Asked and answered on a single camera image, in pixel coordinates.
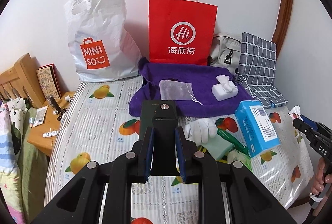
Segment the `blue tissue box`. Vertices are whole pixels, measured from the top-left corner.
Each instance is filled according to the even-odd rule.
[[[251,157],[280,145],[274,127],[258,100],[244,100],[235,111]]]

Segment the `human hand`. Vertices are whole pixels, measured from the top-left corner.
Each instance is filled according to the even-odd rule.
[[[214,138],[217,135],[218,128],[215,122],[209,118],[202,118],[188,123],[184,128],[184,133],[188,140],[195,142],[196,146],[206,144],[209,137]]]
[[[318,162],[318,171],[316,173],[313,186],[311,188],[311,193],[318,195],[324,189],[324,182],[325,183],[332,183],[332,174],[326,175],[324,178],[324,169],[325,169],[325,160],[324,158],[320,158]]]

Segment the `barcode label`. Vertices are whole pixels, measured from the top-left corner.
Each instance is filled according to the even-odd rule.
[[[250,110],[261,130],[264,141],[268,142],[269,140],[276,139],[278,136],[264,108],[262,106],[250,106]]]
[[[263,108],[258,108],[258,111],[261,114],[261,116],[267,116]]]
[[[255,117],[267,116],[262,106],[251,106],[250,108]]]

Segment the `finger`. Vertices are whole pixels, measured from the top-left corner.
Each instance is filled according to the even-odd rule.
[[[208,128],[209,128],[209,136],[211,138],[215,138],[215,136],[217,136],[218,128],[216,127],[214,121],[209,120]]]
[[[185,134],[186,139],[188,139],[189,134],[191,134],[190,123],[185,125],[185,128],[183,129],[183,132]]]
[[[332,183],[332,174],[329,174],[325,177],[325,183],[327,183],[327,184]]]
[[[315,189],[314,187],[311,188],[311,193],[312,194],[315,194],[315,195],[318,195],[319,194],[319,191],[317,189]]]
[[[320,158],[318,161],[318,169],[324,170],[324,168],[325,168],[325,160],[324,160],[324,158]]]
[[[201,133],[200,133],[200,126],[199,126],[199,123],[197,123],[197,121],[194,121],[194,122],[190,123],[190,133],[193,136],[195,144],[197,146],[201,145],[202,136],[201,136]]]
[[[202,143],[206,144],[209,141],[209,128],[206,124],[200,124],[200,132],[202,136]]]
[[[319,192],[322,192],[324,189],[324,186],[316,180],[313,182],[313,187],[317,189]]]
[[[323,183],[324,183],[323,176],[324,176],[324,172],[323,172],[323,170],[322,170],[322,169],[318,170],[317,173],[316,173],[316,180],[317,180],[320,184],[323,184]]]

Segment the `white sponge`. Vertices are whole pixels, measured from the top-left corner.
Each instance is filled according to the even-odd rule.
[[[239,89],[231,81],[229,81],[226,84],[219,83],[219,84],[212,86],[212,93],[218,101],[234,97],[237,95],[238,92],[239,92]]]

